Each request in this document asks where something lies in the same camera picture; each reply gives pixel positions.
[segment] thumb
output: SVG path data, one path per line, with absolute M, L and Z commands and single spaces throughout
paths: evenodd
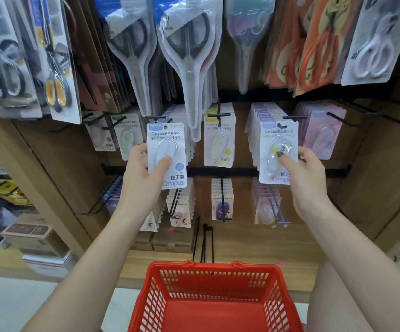
M 169 155 L 164 156 L 155 166 L 154 171 L 151 173 L 150 177 L 151 179 L 157 180 L 160 182 L 163 182 L 163 177 L 166 173 L 166 171 L 168 171 L 169 167 L 172 164 L 172 157 Z
M 277 161 L 286 168 L 289 173 L 293 173 L 296 171 L 297 168 L 299 168 L 299 165 L 297 162 L 295 162 L 290 156 L 286 155 L 283 152 L 277 152 L 275 155 Z

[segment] person's left hand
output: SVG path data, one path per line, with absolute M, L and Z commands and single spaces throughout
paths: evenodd
M 142 156 L 147 149 L 147 143 L 136 145 L 131 149 L 116 209 L 116 212 L 122 212 L 128 219 L 140 225 L 157 203 L 164 175 L 172 163 L 172 158 L 166 155 L 149 174 L 148 156 Z

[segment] brown box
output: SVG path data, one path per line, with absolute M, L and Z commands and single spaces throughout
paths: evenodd
M 153 232 L 142 231 L 137 234 L 135 241 L 131 246 L 134 251 L 153 251 L 152 239 L 154 237 Z
M 196 225 L 196 222 L 192 222 L 191 228 L 174 227 L 170 231 L 170 221 L 163 220 L 152 240 L 154 250 L 168 253 L 192 253 Z
M 1 235 L 25 254 L 62 258 L 70 250 L 36 210 L 20 215 Z

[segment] forearm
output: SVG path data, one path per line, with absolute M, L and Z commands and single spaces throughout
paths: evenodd
M 334 207 L 306 223 L 375 331 L 400 331 L 400 268 Z
M 99 331 L 139 230 L 118 211 L 24 331 Z

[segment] hand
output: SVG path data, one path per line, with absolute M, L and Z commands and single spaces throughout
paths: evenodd
M 326 171 L 324 165 L 311 149 L 299 147 L 300 158 L 296 163 L 279 152 L 276 157 L 289 171 L 293 202 L 298 216 L 303 220 L 319 216 L 322 210 L 332 208 L 327 196 Z
M 116 209 L 116 212 L 124 212 L 128 219 L 137 221 L 140 226 L 157 203 L 163 177 L 172 163 L 172 158 L 166 155 L 149 174 L 148 156 L 142 156 L 147 150 L 147 143 L 136 145 L 131 149 Z

